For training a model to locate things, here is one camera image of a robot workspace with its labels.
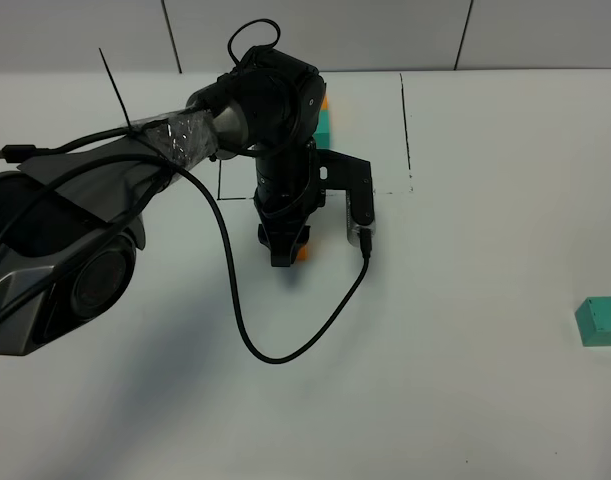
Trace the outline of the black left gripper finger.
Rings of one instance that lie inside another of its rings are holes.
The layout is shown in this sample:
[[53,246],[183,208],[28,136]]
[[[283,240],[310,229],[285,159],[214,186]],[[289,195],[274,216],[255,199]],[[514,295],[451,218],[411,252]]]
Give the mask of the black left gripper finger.
[[290,267],[297,258],[299,247],[294,238],[279,237],[270,241],[272,267]]

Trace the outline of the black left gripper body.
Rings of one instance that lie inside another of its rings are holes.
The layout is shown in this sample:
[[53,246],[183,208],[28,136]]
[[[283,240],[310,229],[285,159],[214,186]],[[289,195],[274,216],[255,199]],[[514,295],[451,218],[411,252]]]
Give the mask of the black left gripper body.
[[288,147],[272,157],[256,160],[254,206],[260,218],[259,242],[269,245],[265,224],[294,224],[325,205],[316,142]]

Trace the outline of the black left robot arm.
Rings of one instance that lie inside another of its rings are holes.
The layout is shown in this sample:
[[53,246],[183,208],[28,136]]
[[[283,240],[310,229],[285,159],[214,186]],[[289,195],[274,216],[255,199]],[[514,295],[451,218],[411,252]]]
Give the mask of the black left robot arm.
[[110,310],[146,243],[143,211],[206,159],[299,159],[325,84],[272,45],[178,111],[58,148],[7,145],[0,158],[0,356],[25,356]]

